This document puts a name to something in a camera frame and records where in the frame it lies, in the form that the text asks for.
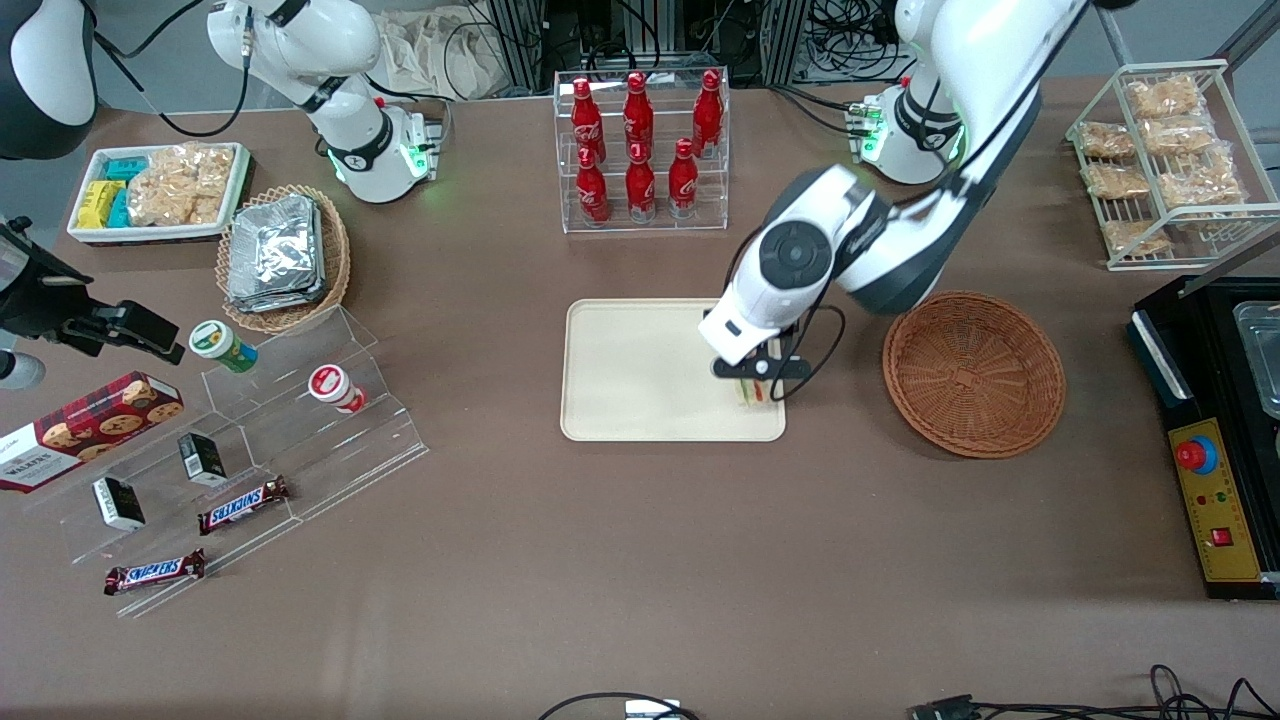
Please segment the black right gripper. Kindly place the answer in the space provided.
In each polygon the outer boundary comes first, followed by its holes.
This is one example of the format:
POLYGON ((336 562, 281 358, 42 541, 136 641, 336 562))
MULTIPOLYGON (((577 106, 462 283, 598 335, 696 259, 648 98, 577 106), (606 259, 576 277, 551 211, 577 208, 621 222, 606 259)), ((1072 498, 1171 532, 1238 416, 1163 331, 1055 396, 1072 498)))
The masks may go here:
POLYGON ((108 345, 179 364, 179 328, 136 301, 106 305, 87 291, 92 279, 29 240, 28 217, 3 222, 1 325, 28 340, 61 342, 91 357, 108 345))

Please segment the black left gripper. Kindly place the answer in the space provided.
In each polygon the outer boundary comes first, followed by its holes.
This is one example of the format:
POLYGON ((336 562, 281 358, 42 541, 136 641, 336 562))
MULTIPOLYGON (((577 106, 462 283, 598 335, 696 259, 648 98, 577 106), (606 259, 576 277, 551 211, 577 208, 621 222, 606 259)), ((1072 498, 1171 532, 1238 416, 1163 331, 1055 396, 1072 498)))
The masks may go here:
POLYGON ((741 363, 728 364, 723 359, 712 363, 716 378, 736 380, 740 400, 750 400, 750 380, 771 382, 769 398, 786 398, 786 380, 805 380, 812 375, 812 364, 795 352, 787 340, 771 340, 754 348, 741 363))

